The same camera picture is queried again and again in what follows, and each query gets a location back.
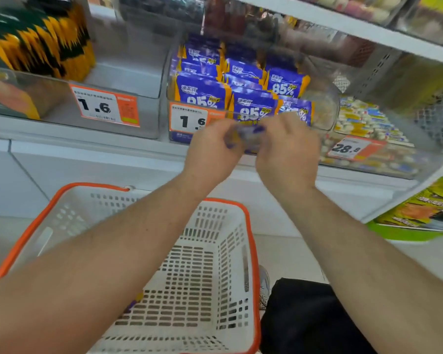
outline barcode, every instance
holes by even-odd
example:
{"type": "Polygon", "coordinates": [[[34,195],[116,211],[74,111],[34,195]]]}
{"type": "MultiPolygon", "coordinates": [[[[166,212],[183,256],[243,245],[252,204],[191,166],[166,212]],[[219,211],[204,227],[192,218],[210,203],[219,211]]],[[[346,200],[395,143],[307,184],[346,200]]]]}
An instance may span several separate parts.
{"type": "Polygon", "coordinates": [[[117,121],[116,118],[107,117],[107,116],[101,116],[101,115],[98,115],[98,114],[95,114],[95,113],[90,113],[90,116],[94,117],[94,118],[104,119],[104,120],[111,120],[112,122],[116,122],[117,121]]]}

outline forearm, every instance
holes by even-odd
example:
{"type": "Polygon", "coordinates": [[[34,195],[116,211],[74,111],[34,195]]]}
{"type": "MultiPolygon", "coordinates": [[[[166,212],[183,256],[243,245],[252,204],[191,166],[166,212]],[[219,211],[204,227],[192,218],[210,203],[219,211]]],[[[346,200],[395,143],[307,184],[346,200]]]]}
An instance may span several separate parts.
{"type": "Polygon", "coordinates": [[[279,198],[378,353],[443,353],[443,282],[319,190],[279,198]]]}
{"type": "Polygon", "coordinates": [[[0,353],[85,353],[151,279],[208,194],[193,183],[178,176],[0,280],[0,353]]]}

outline white shelf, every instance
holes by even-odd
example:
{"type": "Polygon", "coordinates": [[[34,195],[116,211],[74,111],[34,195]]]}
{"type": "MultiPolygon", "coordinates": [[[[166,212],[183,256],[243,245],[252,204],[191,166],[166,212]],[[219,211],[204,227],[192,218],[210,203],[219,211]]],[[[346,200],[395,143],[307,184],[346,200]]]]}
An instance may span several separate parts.
{"type": "Polygon", "coordinates": [[[408,36],[402,32],[331,11],[300,0],[239,0],[275,12],[367,39],[384,46],[443,62],[443,46],[408,36]]]}

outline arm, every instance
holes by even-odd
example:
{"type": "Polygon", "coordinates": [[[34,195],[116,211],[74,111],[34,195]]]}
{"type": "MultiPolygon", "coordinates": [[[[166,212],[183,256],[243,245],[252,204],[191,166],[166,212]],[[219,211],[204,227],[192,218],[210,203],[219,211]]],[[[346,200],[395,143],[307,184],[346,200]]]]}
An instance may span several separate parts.
{"type": "Polygon", "coordinates": [[[443,353],[443,282],[315,188],[319,140],[296,116],[267,119],[256,167],[379,354],[443,353]]]}
{"type": "Polygon", "coordinates": [[[223,142],[231,124],[197,132],[173,180],[0,280],[0,354],[86,353],[236,166],[242,149],[223,142]]]}

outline person's left hand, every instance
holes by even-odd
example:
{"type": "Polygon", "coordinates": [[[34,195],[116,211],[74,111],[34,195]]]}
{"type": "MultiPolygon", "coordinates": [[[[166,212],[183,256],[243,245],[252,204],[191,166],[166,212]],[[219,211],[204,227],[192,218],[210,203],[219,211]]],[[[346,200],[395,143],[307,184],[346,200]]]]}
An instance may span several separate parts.
{"type": "Polygon", "coordinates": [[[244,149],[238,145],[228,149],[224,136],[232,119],[220,119],[194,134],[182,175],[206,195],[230,176],[244,149]]]}

